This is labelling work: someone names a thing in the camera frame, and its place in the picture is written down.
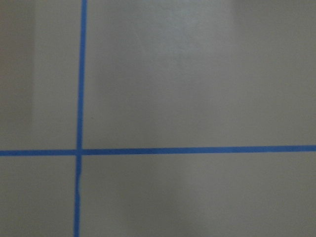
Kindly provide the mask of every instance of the blue painter's tape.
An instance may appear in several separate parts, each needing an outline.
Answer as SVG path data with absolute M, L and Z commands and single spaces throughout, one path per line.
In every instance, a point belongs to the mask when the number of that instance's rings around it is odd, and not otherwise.
M 20 151 L 0 151 L 0 157 L 17 156 L 75 156 L 76 150 L 20 150 Z
M 80 177 L 82 166 L 82 128 L 84 99 L 84 64 L 85 40 L 87 22 L 87 0 L 81 1 L 80 53 L 79 53 L 79 84 L 78 84 L 78 114 L 77 114 L 77 156 L 75 175 L 75 206 L 74 206 L 74 237 L 80 236 Z
M 145 155 L 145 154 L 205 154 L 205 153 L 267 153 L 315 152 L 316 146 L 257 146 L 257 147 L 184 147 L 184 148 L 131 148 L 85 149 L 83 155 Z

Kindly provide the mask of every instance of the horizontal tape line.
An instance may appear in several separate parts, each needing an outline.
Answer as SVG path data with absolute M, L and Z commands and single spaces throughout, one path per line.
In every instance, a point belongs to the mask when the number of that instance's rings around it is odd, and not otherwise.
M 0 156 L 74 156 L 76 150 L 20 150 L 20 151 L 0 151 Z
M 205 153 L 264 153 L 315 152 L 316 146 L 258 146 L 258 147 L 187 147 L 187 148 L 131 148 L 84 149 L 83 155 L 141 155 L 141 154 L 205 154 Z
M 182 147 L 77 150 L 16 150 L 0 151 L 0 156 L 75 156 L 75 155 L 150 155 L 150 154 L 207 154 L 207 153 L 268 153 L 316 152 L 316 145 L 257 146 L 257 147 Z

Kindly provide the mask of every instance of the floor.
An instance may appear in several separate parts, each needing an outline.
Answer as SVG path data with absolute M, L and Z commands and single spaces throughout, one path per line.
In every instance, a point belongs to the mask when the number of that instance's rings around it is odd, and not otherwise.
M 315 15 L 1 1 L 0 236 L 315 236 Z

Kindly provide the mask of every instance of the smooth surface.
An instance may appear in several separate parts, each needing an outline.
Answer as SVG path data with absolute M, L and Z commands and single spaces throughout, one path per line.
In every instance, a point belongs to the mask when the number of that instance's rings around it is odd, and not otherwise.
M 316 2 L 94 0 L 85 148 L 316 144 Z
M 0 149 L 76 146 L 80 1 L 0 2 Z
M 0 158 L 0 236 L 72 236 L 74 161 L 74 157 Z
M 82 237 L 313 237 L 315 153 L 86 156 Z

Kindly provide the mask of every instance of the blue line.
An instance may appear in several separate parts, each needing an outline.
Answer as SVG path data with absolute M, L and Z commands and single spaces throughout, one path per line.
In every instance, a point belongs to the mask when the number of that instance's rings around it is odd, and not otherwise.
M 0 157 L 15 156 L 74 156 L 76 150 L 20 150 L 20 151 L 0 151 Z
M 277 153 L 316 152 L 316 145 L 256 147 L 182 147 L 77 150 L 12 150 L 0 151 L 0 157 L 15 156 L 79 156 L 79 155 L 145 155 L 145 154 L 206 154 L 206 153 Z
M 87 0 L 82 0 L 80 56 L 79 56 L 79 84 L 78 84 L 78 114 L 77 114 L 77 149 L 79 150 L 82 149 L 86 17 L 87 17 Z
M 76 156 L 76 177 L 75 177 L 74 237 L 80 236 L 80 177 L 81 177 L 81 166 L 82 166 L 81 153 L 82 153 L 82 127 L 83 127 L 86 20 L 87 20 L 87 0 L 82 0 L 81 1 L 80 55 L 79 55 L 79 84 L 78 84 L 77 156 Z
M 257 147 L 183 147 L 183 148 L 131 148 L 85 149 L 83 155 L 145 155 L 145 154 L 205 154 L 205 153 L 270 153 L 316 152 L 316 146 L 257 146 Z

